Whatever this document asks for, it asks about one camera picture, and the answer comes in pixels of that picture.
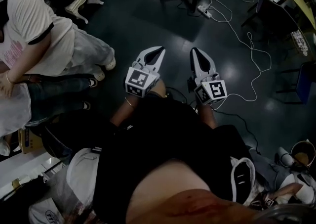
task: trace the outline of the white cable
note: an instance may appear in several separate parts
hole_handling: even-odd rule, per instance
[[[243,100],[245,100],[245,101],[247,101],[247,102],[254,102],[254,101],[257,100],[257,93],[256,93],[256,91],[255,91],[255,89],[254,89],[254,87],[253,87],[253,82],[261,76],[261,73],[262,73],[262,72],[265,72],[265,71],[268,71],[268,70],[271,69],[271,67],[272,67],[272,59],[271,59],[271,56],[270,56],[270,54],[269,54],[268,52],[266,52],[266,51],[262,51],[262,50],[258,50],[258,49],[255,49],[255,48],[254,48],[254,44],[253,44],[253,42],[252,42],[252,34],[251,34],[250,32],[247,33],[247,36],[248,36],[248,38],[249,38],[249,40],[250,40],[250,46],[247,45],[245,42],[241,41],[241,40],[239,39],[239,37],[238,37],[236,31],[233,29],[233,27],[232,27],[231,24],[230,24],[230,21],[232,20],[232,17],[233,17],[233,12],[232,12],[229,8],[227,8],[223,3],[221,3],[221,2],[218,1],[218,0],[215,0],[215,1],[219,2],[222,6],[224,6],[226,9],[228,9],[228,10],[230,11],[231,17],[230,17],[229,20],[227,20],[227,18],[225,17],[225,15],[224,15],[223,13],[221,13],[220,11],[218,11],[215,7],[211,6],[212,3],[213,3],[213,1],[212,1],[212,0],[210,0],[210,1],[211,1],[211,3],[210,3],[206,8],[211,7],[212,9],[216,10],[218,13],[220,13],[220,14],[223,16],[223,18],[225,19],[225,21],[219,21],[219,20],[213,18],[212,16],[211,16],[211,18],[212,18],[214,21],[216,21],[216,22],[219,22],[219,23],[228,23],[228,24],[229,24],[230,28],[231,28],[232,31],[235,33],[235,35],[236,35],[238,41],[239,41],[240,43],[244,44],[245,46],[247,46],[247,47],[250,49],[250,58],[251,58],[251,61],[253,62],[253,64],[255,64],[255,66],[256,66],[256,67],[258,68],[258,70],[259,70],[259,75],[251,81],[251,87],[252,87],[253,92],[255,93],[255,99],[253,99],[253,100],[247,100],[246,98],[242,97],[242,96],[239,95],[239,94],[231,93],[231,94],[229,94],[225,99],[223,99],[223,101],[222,101],[222,103],[220,104],[220,106],[218,106],[218,107],[217,107],[216,109],[214,109],[214,110],[218,110],[218,109],[225,103],[226,99],[227,99],[230,95],[237,95],[237,96],[241,97]],[[253,1],[242,0],[242,1],[244,1],[244,2],[250,2],[250,3],[255,2],[255,0],[253,0]],[[256,62],[254,61],[254,59],[253,59],[253,51],[264,52],[264,53],[266,53],[266,54],[269,56],[269,58],[270,58],[270,66],[269,66],[268,69],[265,69],[265,70],[261,70],[261,69],[260,69],[260,67],[257,65],[257,63],[256,63]]]

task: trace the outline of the sneaker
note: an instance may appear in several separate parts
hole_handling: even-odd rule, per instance
[[[87,101],[83,101],[83,109],[84,110],[90,110],[91,109],[91,104],[88,103]]]
[[[89,88],[95,88],[98,86],[98,81],[93,78],[89,78]]]
[[[117,65],[117,61],[115,60],[115,51],[114,51],[114,49],[112,47],[111,47],[111,50],[113,52],[113,59],[112,59],[112,61],[109,64],[105,65],[105,69],[107,71],[110,71],[110,70],[114,69],[115,66]]]
[[[99,82],[104,80],[104,78],[105,78],[105,74],[103,72],[94,73],[93,76]]]

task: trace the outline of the black t-shirt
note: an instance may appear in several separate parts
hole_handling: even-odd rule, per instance
[[[188,105],[144,98],[132,118],[102,147],[93,208],[109,224],[125,223],[129,200],[139,182],[172,158],[190,166],[215,195],[231,200],[230,156],[234,150],[238,159],[248,154],[235,127],[212,130]]]

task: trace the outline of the white stool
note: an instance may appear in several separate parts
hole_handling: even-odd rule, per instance
[[[81,5],[83,5],[85,3],[86,0],[75,0],[73,3],[71,3],[70,5],[68,5],[67,7],[65,7],[65,10],[69,13],[69,14],[72,14],[74,15],[75,17],[77,17],[77,19],[82,19],[84,20],[84,22],[86,24],[89,23],[89,21],[81,16],[78,12],[78,9]],[[100,5],[103,5],[104,2],[100,1],[100,0],[88,0],[87,1],[87,4],[90,4],[90,3],[95,3],[95,4],[100,4]]]

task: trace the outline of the gold bracelet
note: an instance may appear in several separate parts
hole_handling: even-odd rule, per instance
[[[132,105],[132,104],[127,100],[127,98],[125,98],[125,100],[126,100],[126,102],[127,102],[133,109],[135,109],[134,105]]]
[[[12,83],[12,82],[9,80],[8,74],[9,74],[9,71],[6,73],[6,79],[8,80],[9,83],[14,84],[14,83]]]

